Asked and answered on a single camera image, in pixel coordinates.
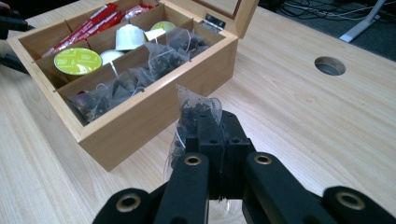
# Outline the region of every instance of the table surface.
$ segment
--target table surface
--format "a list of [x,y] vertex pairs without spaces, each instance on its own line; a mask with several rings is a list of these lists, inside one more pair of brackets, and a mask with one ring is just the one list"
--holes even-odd
[[[44,26],[103,3],[81,0],[28,21]],[[0,50],[11,52],[6,41]],[[345,73],[321,73],[322,56],[339,60]],[[257,8],[233,78],[210,96],[306,189],[350,187],[396,216],[395,87],[396,63]],[[91,223],[115,192],[151,192],[163,182],[174,124],[106,172],[70,142],[63,153],[50,146],[27,106],[45,103],[29,76],[0,66],[0,100],[0,223]]]

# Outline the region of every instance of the white cup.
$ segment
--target white cup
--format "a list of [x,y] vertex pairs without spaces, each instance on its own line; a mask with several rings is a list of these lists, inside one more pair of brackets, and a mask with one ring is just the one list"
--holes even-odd
[[136,49],[145,43],[143,30],[132,24],[122,26],[116,33],[116,50]]

